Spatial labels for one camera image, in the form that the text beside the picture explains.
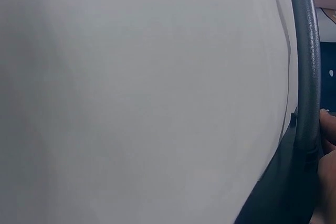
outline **finger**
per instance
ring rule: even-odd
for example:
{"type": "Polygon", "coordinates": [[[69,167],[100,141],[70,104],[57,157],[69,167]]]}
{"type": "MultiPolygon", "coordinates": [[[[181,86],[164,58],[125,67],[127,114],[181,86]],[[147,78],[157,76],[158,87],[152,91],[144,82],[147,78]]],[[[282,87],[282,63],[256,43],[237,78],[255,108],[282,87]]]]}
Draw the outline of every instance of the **finger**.
{"type": "Polygon", "coordinates": [[[330,143],[328,140],[323,139],[322,140],[322,148],[323,148],[323,152],[324,154],[328,154],[334,150],[336,150],[336,146],[333,145],[332,143],[330,143]]]}
{"type": "Polygon", "coordinates": [[[321,132],[330,143],[336,144],[336,117],[331,116],[326,110],[320,111],[321,132]]]}

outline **black plastic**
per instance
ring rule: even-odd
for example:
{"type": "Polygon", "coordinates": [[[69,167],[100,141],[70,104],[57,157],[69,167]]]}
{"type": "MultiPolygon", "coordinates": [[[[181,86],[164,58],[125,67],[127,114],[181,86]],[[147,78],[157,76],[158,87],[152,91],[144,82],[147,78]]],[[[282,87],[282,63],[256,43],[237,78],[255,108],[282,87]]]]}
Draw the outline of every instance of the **black plastic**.
{"type": "Polygon", "coordinates": [[[298,47],[299,97],[295,144],[316,147],[321,93],[320,37],[313,0],[292,0],[298,47]]]}
{"type": "Polygon", "coordinates": [[[296,112],[235,224],[308,224],[318,200],[321,92],[319,32],[313,0],[292,0],[298,46],[296,112]]]}
{"type": "Polygon", "coordinates": [[[319,196],[319,149],[306,152],[295,148],[295,135],[292,121],[235,224],[309,223],[319,196]]]}

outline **skin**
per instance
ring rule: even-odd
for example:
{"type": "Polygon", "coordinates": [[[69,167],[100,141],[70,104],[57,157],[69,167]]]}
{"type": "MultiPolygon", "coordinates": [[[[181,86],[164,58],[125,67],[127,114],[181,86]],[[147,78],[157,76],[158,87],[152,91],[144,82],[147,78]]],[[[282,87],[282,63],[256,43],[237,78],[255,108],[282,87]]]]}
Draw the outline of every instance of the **skin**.
{"type": "Polygon", "coordinates": [[[320,111],[322,146],[326,155],[319,162],[319,177],[322,184],[320,205],[311,223],[336,223],[336,117],[326,110],[320,111]]]}

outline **gray surface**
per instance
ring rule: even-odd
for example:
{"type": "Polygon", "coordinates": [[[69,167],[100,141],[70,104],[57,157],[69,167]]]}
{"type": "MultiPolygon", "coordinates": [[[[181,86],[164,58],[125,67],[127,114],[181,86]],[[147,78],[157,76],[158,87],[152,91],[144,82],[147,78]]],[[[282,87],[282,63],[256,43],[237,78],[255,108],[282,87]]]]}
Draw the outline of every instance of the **gray surface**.
{"type": "Polygon", "coordinates": [[[275,0],[0,0],[0,222],[232,223],[296,106],[279,1],[289,66],[275,0]]]}

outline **black curved handle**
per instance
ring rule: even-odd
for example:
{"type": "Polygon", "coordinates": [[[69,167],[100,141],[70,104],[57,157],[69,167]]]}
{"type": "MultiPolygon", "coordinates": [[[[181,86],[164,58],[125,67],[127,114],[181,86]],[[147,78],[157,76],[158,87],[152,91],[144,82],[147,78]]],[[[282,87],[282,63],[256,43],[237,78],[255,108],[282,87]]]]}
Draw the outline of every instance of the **black curved handle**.
{"type": "Polygon", "coordinates": [[[320,41],[313,0],[292,0],[298,47],[297,114],[235,224],[307,224],[319,197],[320,41]]]}
{"type": "Polygon", "coordinates": [[[298,47],[299,96],[295,145],[313,150],[319,139],[320,37],[313,0],[292,0],[298,47]]]}

